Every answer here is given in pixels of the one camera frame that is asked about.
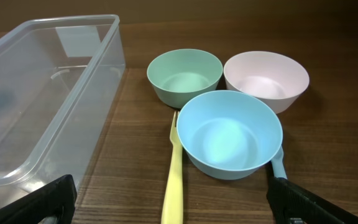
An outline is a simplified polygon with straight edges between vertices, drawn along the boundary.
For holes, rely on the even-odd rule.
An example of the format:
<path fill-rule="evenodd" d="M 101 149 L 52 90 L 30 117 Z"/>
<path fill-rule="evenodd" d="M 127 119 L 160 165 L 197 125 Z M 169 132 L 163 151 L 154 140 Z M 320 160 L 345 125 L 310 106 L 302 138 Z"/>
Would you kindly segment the blue plastic fork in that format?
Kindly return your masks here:
<path fill-rule="evenodd" d="M 280 147 L 276 155 L 271 160 L 274 177 L 287 179 L 287 174 L 283 165 L 284 151 Z"/>

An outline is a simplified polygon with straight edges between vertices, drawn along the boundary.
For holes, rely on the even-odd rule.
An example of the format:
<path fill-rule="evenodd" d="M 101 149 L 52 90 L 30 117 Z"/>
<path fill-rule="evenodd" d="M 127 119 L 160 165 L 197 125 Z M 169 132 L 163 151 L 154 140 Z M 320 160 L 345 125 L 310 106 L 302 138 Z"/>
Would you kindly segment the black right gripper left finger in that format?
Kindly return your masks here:
<path fill-rule="evenodd" d="M 60 224 L 70 224 L 76 198 L 73 176 L 63 175 L 1 208 L 0 224 L 39 223 L 47 217 L 56 217 Z"/>

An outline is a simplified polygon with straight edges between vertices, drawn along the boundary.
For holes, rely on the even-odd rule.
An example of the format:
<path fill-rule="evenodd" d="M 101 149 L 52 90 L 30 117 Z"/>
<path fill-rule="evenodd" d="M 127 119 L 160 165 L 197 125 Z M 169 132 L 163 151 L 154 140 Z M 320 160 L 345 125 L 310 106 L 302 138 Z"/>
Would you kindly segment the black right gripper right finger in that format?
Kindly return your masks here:
<path fill-rule="evenodd" d="M 358 224 L 358 217 L 284 179 L 271 177 L 267 200 L 276 224 Z"/>

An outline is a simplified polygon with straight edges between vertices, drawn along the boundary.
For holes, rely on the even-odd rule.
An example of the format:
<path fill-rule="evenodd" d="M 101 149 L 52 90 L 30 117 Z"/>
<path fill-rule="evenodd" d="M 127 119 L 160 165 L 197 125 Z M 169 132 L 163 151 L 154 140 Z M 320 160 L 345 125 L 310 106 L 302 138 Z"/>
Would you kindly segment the clear plastic storage container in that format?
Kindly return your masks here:
<path fill-rule="evenodd" d="M 0 208 L 80 187 L 126 62 L 114 14 L 35 19 L 0 38 Z"/>

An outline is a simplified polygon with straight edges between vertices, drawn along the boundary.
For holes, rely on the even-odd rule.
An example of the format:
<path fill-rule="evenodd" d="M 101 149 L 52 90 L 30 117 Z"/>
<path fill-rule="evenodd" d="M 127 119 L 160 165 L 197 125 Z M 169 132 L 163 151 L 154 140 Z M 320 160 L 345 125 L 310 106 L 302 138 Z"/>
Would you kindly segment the green plastic bowl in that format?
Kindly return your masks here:
<path fill-rule="evenodd" d="M 192 98 L 215 90 L 222 74 L 221 61 L 199 49 L 166 52 L 147 68 L 147 78 L 158 98 L 172 108 L 182 108 Z"/>

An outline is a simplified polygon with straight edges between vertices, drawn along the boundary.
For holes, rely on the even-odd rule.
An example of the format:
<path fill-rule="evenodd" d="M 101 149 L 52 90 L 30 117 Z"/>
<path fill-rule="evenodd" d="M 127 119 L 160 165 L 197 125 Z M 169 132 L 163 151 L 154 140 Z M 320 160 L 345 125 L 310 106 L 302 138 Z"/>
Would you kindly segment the blue plastic bowl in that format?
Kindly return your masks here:
<path fill-rule="evenodd" d="M 222 180 L 251 175 L 273 159 L 283 142 L 278 116 L 257 98 L 231 90 L 209 91 L 187 102 L 177 131 L 190 161 Z"/>

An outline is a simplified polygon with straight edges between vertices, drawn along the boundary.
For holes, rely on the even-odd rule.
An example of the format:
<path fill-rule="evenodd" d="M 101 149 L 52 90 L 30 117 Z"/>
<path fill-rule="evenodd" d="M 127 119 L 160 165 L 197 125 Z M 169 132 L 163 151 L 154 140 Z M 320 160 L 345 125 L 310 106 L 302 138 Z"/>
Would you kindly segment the pink plastic bowl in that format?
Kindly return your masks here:
<path fill-rule="evenodd" d="M 243 52 L 223 67 L 226 88 L 252 95 L 276 114 L 288 109 L 308 88 L 306 69 L 290 57 L 266 51 Z"/>

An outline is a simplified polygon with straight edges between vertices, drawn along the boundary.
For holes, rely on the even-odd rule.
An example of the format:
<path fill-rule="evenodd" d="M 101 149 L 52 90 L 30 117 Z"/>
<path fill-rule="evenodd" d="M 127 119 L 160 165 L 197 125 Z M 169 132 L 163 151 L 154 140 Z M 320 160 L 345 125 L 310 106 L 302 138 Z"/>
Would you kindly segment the yellow plastic fork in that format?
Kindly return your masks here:
<path fill-rule="evenodd" d="M 170 141 L 173 146 L 170 169 L 163 201 L 161 224 L 183 223 L 183 148 L 177 133 L 177 118 L 175 111 L 170 129 Z"/>

